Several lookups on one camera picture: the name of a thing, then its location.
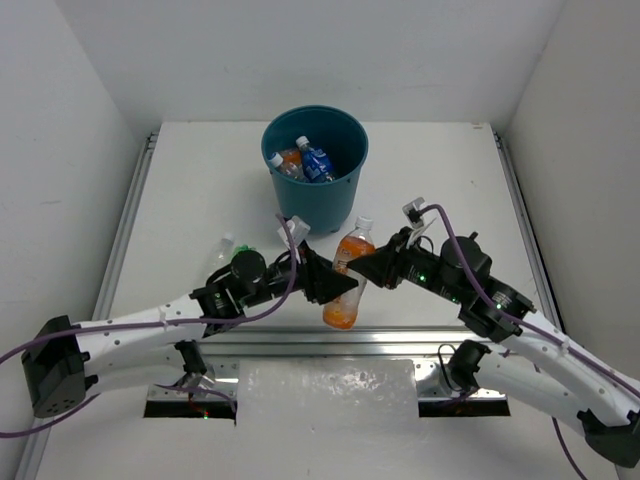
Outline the clear bottle white cap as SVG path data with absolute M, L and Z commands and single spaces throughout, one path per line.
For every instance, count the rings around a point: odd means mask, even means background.
M 269 164 L 279 173 L 291 178 L 297 182 L 306 183 L 307 177 L 302 169 L 294 162 L 285 160 L 284 157 L 276 152 L 268 160 Z

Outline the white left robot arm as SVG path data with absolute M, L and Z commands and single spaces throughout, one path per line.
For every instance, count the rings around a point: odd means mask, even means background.
M 301 243 L 272 264 L 255 250 L 241 251 L 204 286 L 135 314 L 79 323 L 50 319 L 21 355 L 33 413 L 55 417 L 89 396 L 139 385 L 193 393 L 213 377 L 200 341 L 246 322 L 247 309 L 297 291 L 324 305 L 357 285 Z

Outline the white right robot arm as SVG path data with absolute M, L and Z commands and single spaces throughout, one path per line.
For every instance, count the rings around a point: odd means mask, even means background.
M 459 319 L 479 338 L 535 366 L 527 373 L 478 341 L 464 342 L 448 363 L 463 388 L 499 390 L 564 422 L 601 457 L 623 467 L 639 463 L 639 382 L 562 333 L 533 303 L 490 274 L 491 258 L 474 236 L 457 236 L 434 254 L 405 227 L 351 270 L 381 288 L 408 281 L 459 306 Z

